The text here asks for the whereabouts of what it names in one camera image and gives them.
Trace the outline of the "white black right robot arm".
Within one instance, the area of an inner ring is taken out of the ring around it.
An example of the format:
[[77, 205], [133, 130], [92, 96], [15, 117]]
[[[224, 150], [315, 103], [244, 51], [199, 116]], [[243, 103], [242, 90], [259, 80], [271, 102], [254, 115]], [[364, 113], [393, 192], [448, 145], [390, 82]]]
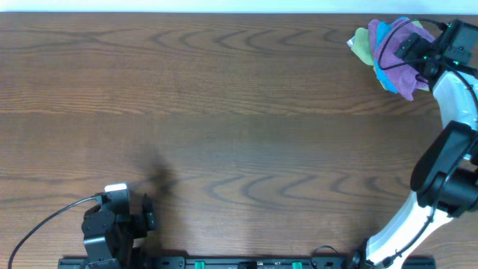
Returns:
[[407, 18], [390, 25], [374, 20], [348, 41], [386, 90], [411, 99], [428, 89], [443, 125], [412, 171], [404, 205], [356, 251], [349, 268], [402, 268], [437, 228], [477, 210], [477, 172], [459, 166], [465, 159], [477, 164], [477, 69], [469, 66], [477, 27], [459, 20], [437, 26], [441, 33], [433, 37]]

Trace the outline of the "green microfiber cloth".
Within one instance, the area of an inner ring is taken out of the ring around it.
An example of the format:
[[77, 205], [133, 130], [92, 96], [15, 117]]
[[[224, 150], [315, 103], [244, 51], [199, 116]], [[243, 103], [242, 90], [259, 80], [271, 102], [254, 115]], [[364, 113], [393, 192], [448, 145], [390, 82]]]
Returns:
[[[400, 27], [398, 27], [395, 31], [393, 31], [391, 36], [399, 29]], [[385, 51], [385, 47], [387, 46], [389, 40], [391, 39], [391, 36], [385, 41], [385, 45], [379, 56], [379, 61], [382, 60], [382, 54]], [[372, 57], [372, 53], [370, 52], [368, 26], [366, 28], [358, 28], [355, 32], [355, 35], [352, 37], [352, 39], [347, 42], [347, 45], [351, 48], [352, 52], [363, 63], [373, 68], [373, 57]]]

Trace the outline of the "blue microfiber cloth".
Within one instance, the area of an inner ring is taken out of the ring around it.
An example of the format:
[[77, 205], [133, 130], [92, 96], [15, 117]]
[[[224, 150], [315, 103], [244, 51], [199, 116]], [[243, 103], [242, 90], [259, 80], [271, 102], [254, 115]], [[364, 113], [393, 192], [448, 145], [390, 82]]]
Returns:
[[[400, 93], [406, 99], [411, 99], [411, 90], [413, 90], [414, 87], [411, 84], [411, 82], [413, 82], [412, 68], [408, 65], [402, 65], [400, 67], [384, 70], [386, 67], [392, 67], [403, 63], [403, 61], [397, 58], [394, 53], [399, 45], [409, 36], [409, 29], [412, 23], [410, 22], [403, 26], [392, 36], [391, 34], [408, 20], [407, 17], [403, 16], [391, 23], [374, 19], [368, 24], [368, 30], [370, 52], [372, 53], [373, 68], [376, 72], [377, 79], [386, 90], [391, 91], [392, 93]], [[385, 47], [385, 51], [382, 54], [382, 60], [379, 61], [379, 56], [385, 45], [385, 41], [390, 36], [391, 39]]]

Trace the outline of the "purple microfiber cloth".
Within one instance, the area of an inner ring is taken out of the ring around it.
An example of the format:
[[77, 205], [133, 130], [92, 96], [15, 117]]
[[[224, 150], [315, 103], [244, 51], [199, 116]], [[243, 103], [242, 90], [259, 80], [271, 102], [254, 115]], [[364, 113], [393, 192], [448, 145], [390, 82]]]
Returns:
[[[379, 55], [382, 51], [382, 47], [385, 45], [385, 41], [388, 39], [388, 36], [399, 25], [408, 20], [409, 19], [406, 17], [400, 17], [391, 24], [387, 24], [384, 21], [374, 19], [369, 22], [368, 31], [370, 51], [373, 56], [373, 67], [377, 79], [386, 90], [391, 91], [392, 93], [399, 93], [405, 99], [412, 101], [415, 90], [426, 90], [428, 88], [426, 80], [422, 82], [416, 79], [418, 71], [409, 65], [403, 65], [401, 67], [395, 67], [383, 71], [378, 65]], [[413, 33], [419, 34], [429, 42], [432, 42], [435, 39], [419, 22], [408, 23], [400, 28], [389, 41], [382, 54], [382, 60], [380, 61], [381, 67], [389, 67], [403, 63], [403, 60], [395, 56], [395, 52], [399, 49], [399, 45], [407, 40]]]

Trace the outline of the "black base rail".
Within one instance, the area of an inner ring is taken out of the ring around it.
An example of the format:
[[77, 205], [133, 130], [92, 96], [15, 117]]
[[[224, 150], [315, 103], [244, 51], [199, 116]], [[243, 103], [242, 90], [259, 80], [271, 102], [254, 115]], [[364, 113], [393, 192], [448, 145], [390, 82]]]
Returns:
[[[347, 268], [345, 256], [316, 256], [309, 259], [186, 259], [182, 256], [162, 256], [131, 260], [129, 267], [139, 269], [341, 269]], [[86, 259], [59, 259], [58, 269], [121, 268], [112, 262], [87, 262]], [[432, 258], [410, 258], [405, 261], [405, 269], [436, 269]]]

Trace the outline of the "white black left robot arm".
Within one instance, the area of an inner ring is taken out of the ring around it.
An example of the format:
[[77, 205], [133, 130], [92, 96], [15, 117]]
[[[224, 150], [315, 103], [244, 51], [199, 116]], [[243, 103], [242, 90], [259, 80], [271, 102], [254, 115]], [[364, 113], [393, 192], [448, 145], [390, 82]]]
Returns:
[[85, 212], [81, 225], [89, 268], [133, 268], [134, 240], [157, 228], [152, 200], [143, 195], [141, 212], [130, 212], [128, 190], [97, 196], [98, 205]]

